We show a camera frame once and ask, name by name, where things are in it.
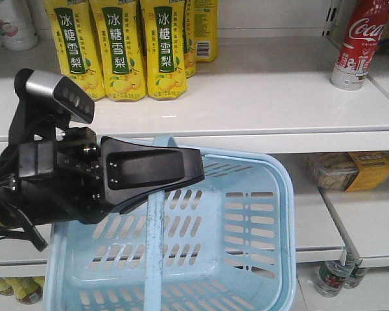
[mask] bottle label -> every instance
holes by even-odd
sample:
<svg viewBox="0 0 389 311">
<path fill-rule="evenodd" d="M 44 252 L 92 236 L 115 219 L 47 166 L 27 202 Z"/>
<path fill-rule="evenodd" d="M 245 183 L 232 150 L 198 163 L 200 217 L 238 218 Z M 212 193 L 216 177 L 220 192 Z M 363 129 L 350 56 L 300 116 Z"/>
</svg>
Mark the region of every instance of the bottle label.
<svg viewBox="0 0 389 311">
<path fill-rule="evenodd" d="M 373 189 L 389 176 L 389 161 L 382 152 L 349 152 L 359 174 L 346 192 Z"/>
<path fill-rule="evenodd" d="M 105 17 L 106 28 L 108 29 L 108 39 L 111 49 L 112 72 L 117 75 L 127 75 L 130 73 L 127 55 L 125 53 L 125 36 L 123 27 L 122 8 L 107 7 L 102 8 Z"/>
<path fill-rule="evenodd" d="M 319 274 L 323 282 L 333 288 L 343 287 L 344 281 L 346 280 L 345 277 L 339 277 L 334 273 L 331 273 L 324 263 L 320 267 Z"/>
</svg>

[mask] coca-cola bottle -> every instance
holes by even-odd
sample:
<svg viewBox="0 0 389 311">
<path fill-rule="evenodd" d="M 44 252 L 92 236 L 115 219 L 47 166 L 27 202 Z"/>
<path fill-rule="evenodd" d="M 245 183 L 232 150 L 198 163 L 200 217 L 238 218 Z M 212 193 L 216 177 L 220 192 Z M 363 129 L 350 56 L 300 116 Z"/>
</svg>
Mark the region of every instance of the coca-cola bottle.
<svg viewBox="0 0 389 311">
<path fill-rule="evenodd" d="M 346 36 L 331 83 L 340 89 L 363 86 L 370 62 L 388 21 L 388 0 L 359 0 L 346 29 Z"/>
</svg>

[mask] yellow packaging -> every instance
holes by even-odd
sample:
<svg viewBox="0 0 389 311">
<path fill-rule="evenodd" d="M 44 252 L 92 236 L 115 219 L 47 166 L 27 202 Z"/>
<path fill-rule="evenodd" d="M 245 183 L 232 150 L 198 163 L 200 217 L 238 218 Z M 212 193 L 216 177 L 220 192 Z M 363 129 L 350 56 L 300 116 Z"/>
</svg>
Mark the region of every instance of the yellow packaging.
<svg viewBox="0 0 389 311">
<path fill-rule="evenodd" d="M 349 152 L 349 155 L 359 173 L 346 192 L 373 189 L 389 176 L 389 160 L 382 152 Z"/>
<path fill-rule="evenodd" d="M 196 60 L 212 62 L 218 55 L 218 0 L 193 1 Z"/>
<path fill-rule="evenodd" d="M 43 0 L 51 22 L 60 72 L 91 98 L 105 96 L 102 65 L 88 0 Z"/>
<path fill-rule="evenodd" d="M 105 92 L 115 101 L 145 97 L 137 0 L 89 0 L 97 24 Z"/>
<path fill-rule="evenodd" d="M 141 0 L 147 40 L 147 87 L 155 99 L 174 99 L 187 90 L 184 4 L 184 0 Z"/>
<path fill-rule="evenodd" d="M 195 9 L 194 0 L 186 0 L 183 22 L 183 51 L 186 78 L 196 73 L 196 49 L 195 49 Z"/>
</svg>

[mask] blue plastic basket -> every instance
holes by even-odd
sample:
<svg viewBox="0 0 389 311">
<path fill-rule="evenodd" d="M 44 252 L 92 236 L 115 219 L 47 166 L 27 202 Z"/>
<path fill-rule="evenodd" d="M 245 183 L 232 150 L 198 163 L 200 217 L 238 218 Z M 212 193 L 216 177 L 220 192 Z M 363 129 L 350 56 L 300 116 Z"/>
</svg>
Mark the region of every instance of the blue plastic basket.
<svg viewBox="0 0 389 311">
<path fill-rule="evenodd" d="M 204 181 L 98 225 L 53 225 L 44 310 L 289 310 L 296 264 L 287 171 L 269 155 L 192 148 L 202 152 Z"/>
</svg>

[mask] basket handle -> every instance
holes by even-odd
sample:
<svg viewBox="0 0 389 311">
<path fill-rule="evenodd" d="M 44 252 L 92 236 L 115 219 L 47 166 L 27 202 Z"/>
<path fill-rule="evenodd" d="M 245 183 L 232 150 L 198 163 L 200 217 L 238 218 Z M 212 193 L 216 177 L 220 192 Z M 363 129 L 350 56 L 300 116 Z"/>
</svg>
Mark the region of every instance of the basket handle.
<svg viewBox="0 0 389 311">
<path fill-rule="evenodd" d="M 159 135 L 155 136 L 153 140 L 153 146 L 157 147 L 177 147 L 177 143 L 172 135 Z"/>
</svg>

